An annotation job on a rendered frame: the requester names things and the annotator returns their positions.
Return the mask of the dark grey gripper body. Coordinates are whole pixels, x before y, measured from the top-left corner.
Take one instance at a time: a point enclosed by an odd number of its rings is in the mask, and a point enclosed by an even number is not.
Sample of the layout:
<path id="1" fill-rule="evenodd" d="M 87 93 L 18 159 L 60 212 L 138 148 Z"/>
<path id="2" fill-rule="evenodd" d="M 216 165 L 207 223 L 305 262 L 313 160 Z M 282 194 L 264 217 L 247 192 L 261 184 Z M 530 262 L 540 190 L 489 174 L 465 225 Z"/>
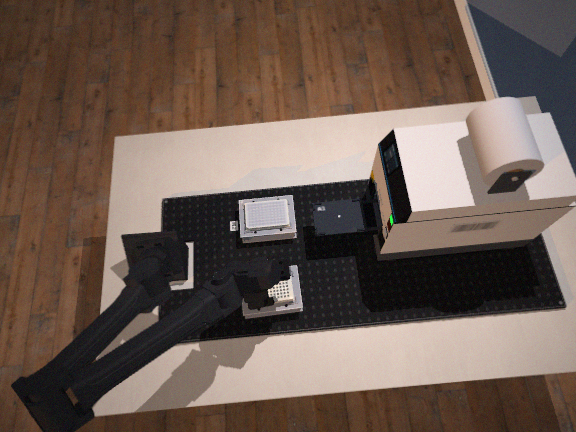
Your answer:
<path id="1" fill-rule="evenodd" d="M 265 261 L 268 260 L 268 257 L 263 256 L 255 259 L 251 259 L 252 261 Z M 269 299 L 268 291 L 260 292 L 260 293 L 245 293 L 244 294 L 244 302 L 248 304 L 248 309 L 256 309 L 265 307 L 265 300 Z"/>

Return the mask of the white roll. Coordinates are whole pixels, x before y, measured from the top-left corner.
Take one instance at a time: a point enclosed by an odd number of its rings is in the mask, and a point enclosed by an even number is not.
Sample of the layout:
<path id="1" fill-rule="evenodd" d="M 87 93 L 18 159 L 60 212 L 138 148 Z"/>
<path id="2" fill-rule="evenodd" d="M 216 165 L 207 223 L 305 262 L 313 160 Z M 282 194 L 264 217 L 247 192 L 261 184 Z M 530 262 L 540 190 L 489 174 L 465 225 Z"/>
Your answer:
<path id="1" fill-rule="evenodd" d="M 514 169 L 532 171 L 526 180 L 543 170 L 542 156 L 519 99 L 487 101 L 469 113 L 466 125 L 487 186 Z"/>

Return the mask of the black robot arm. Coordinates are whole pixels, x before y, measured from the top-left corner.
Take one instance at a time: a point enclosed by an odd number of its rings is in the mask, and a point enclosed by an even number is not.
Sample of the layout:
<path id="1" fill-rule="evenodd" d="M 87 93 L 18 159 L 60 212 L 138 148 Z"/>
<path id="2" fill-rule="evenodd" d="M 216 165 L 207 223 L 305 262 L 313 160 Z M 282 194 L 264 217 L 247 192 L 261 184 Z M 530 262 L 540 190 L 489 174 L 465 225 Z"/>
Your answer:
<path id="1" fill-rule="evenodd" d="M 137 315 L 151 313 L 172 296 L 175 270 L 166 241 L 137 242 L 134 251 L 137 261 L 117 299 L 47 365 L 11 385 L 43 432 L 75 432 L 95 417 L 93 405 L 115 386 L 238 309 L 245 293 L 268 291 L 291 276 L 284 259 L 231 261 L 178 309 L 93 362 Z M 65 392 L 69 387 L 76 404 Z"/>

